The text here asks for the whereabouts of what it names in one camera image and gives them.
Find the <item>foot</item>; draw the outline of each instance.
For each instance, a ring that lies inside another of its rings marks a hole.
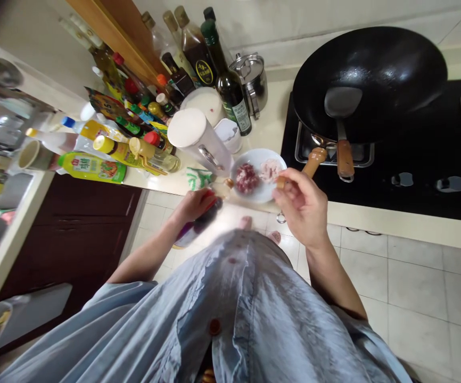
[[[250,230],[252,229],[252,217],[246,215],[241,218],[240,224],[237,226],[238,229],[241,230]]]
[[[275,242],[277,245],[280,245],[280,241],[282,240],[282,236],[278,231],[273,231],[268,234],[268,238]]]

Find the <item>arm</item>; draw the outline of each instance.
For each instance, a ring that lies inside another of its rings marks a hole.
[[[204,198],[207,189],[189,191],[170,218],[149,240],[133,251],[106,283],[152,281],[183,226],[200,217],[215,197]]]
[[[310,282],[328,304],[334,304],[351,316],[367,320],[367,313],[351,283],[326,231],[328,199],[317,185],[295,169],[280,173],[290,180],[273,197],[282,208],[287,225],[307,249]]]

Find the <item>shirt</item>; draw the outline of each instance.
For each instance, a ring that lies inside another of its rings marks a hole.
[[[210,345],[217,382],[411,382],[367,321],[329,306],[272,240],[243,230],[159,285],[104,285],[0,382],[189,382]]]

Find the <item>gas stove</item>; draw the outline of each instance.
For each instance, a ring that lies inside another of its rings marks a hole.
[[[461,220],[461,80],[447,82],[430,105],[390,125],[403,133],[373,145],[352,145],[353,182],[339,179],[335,146],[327,147],[328,158],[314,181],[328,200]],[[300,123],[291,97],[282,158],[301,170],[318,144]]]

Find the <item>person's left hand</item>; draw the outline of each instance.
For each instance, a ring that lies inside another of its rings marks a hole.
[[[204,198],[204,194],[208,191],[203,188],[197,191],[189,191],[183,198],[181,203],[176,207],[170,219],[175,222],[181,222],[183,225],[187,222],[196,220],[202,215],[215,200],[215,196],[208,196]]]

